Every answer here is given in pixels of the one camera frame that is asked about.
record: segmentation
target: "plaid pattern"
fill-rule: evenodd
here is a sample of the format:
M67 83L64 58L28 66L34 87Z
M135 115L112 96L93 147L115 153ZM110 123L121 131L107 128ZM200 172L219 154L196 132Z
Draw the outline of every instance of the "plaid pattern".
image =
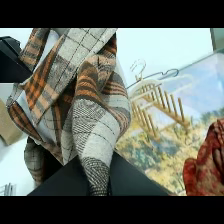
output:
M31 71L49 30L33 29L21 52L20 59ZM44 158L35 142L63 165L78 154L91 195L107 195L113 149L130 123L127 92L121 76L114 72L115 32L113 28L68 29L33 75L14 85L7 107L15 124L30 136L25 161L37 183L43 180ZM16 102L23 90L32 121ZM54 144L44 142L36 131L40 121Z

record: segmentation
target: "black surface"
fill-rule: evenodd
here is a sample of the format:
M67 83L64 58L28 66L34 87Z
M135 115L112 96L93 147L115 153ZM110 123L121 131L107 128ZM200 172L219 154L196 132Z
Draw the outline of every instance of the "black surface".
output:
M110 182L113 196L168 195L166 189L149 180L117 153L114 153L112 158ZM88 195L88 182L77 157L29 194L29 196L86 195Z
M0 83L22 83L32 72L18 59L19 42L11 37L0 38Z

